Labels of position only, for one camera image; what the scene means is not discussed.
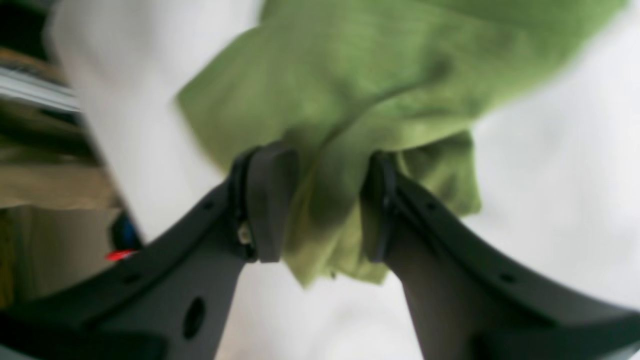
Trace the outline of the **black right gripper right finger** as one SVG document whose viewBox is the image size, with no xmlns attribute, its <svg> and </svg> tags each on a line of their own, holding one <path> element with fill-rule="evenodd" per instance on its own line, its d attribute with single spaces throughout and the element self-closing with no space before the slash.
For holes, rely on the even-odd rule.
<svg viewBox="0 0 640 360">
<path fill-rule="evenodd" d="M 516 262 L 384 153 L 361 190 L 366 257 L 397 276 L 425 360 L 630 360 L 639 312 Z"/>
</svg>

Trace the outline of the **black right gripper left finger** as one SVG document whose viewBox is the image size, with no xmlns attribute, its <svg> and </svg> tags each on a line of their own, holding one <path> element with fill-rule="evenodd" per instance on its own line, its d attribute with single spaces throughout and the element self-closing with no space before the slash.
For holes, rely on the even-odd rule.
<svg viewBox="0 0 640 360">
<path fill-rule="evenodd" d="M 281 259 L 298 182 L 283 143 L 243 153 L 226 181 L 106 271 L 1 313 L 3 360 L 212 360 L 246 264 Z"/>
</svg>

